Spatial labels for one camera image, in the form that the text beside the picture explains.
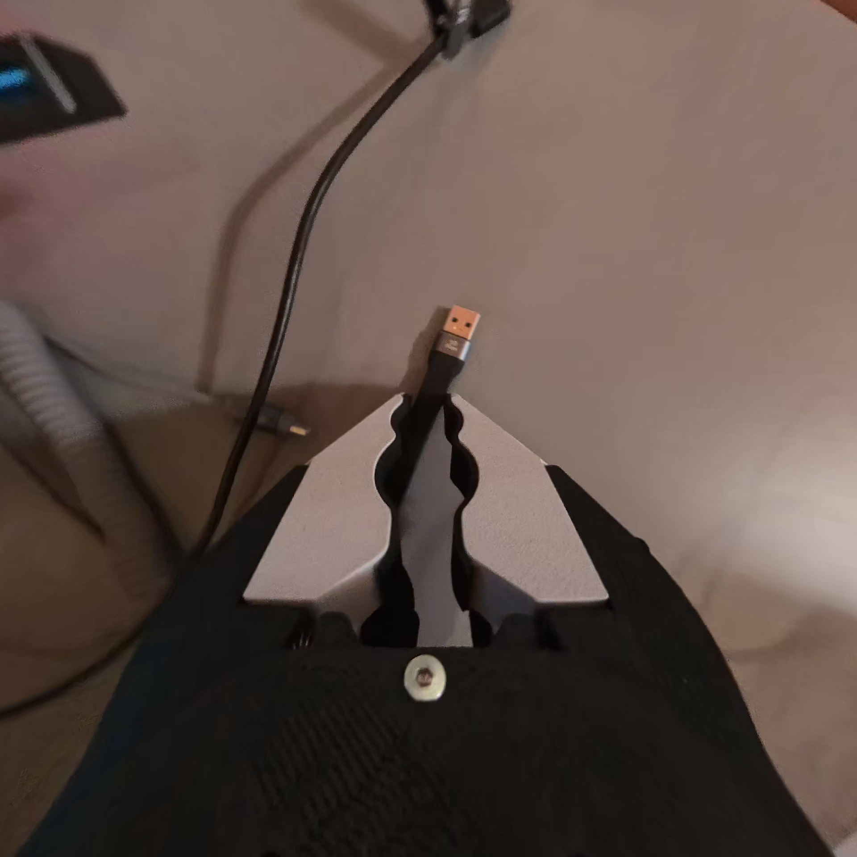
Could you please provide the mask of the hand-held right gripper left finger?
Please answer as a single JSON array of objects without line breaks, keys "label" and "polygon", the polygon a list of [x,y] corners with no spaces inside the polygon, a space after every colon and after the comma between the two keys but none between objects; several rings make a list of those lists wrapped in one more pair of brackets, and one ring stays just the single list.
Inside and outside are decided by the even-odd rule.
[{"label": "hand-held right gripper left finger", "polygon": [[314,456],[242,598],[341,614],[366,645],[415,646],[419,617],[389,478],[410,403],[402,394]]}]

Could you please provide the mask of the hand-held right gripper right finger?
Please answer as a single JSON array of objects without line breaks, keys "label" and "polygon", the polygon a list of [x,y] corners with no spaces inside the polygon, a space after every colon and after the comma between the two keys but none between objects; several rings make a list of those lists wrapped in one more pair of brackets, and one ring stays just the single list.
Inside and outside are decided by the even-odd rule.
[{"label": "hand-held right gripper right finger", "polygon": [[453,519],[453,593],[472,643],[509,616],[601,607],[607,589],[540,456],[460,395],[445,401]]}]

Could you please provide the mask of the black usb hub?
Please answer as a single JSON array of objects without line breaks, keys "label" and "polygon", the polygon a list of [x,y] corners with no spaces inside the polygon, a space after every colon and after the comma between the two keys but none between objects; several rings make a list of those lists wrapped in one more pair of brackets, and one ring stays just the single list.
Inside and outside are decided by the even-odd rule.
[{"label": "black usb hub", "polygon": [[86,52],[34,33],[1,38],[1,145],[120,118],[128,110]]}]

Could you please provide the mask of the grey usb plug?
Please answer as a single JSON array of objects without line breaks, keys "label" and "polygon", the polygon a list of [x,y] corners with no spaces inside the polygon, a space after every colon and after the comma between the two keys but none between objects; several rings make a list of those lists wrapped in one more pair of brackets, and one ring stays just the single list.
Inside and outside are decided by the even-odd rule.
[{"label": "grey usb plug", "polygon": [[[251,395],[236,393],[210,394],[201,391],[191,391],[187,394],[189,401],[195,404],[213,408],[223,418],[236,426],[240,425],[250,410]],[[272,434],[278,437],[308,437],[311,428],[298,420],[292,413],[287,412],[278,404],[265,401],[261,405],[254,431]]]}]

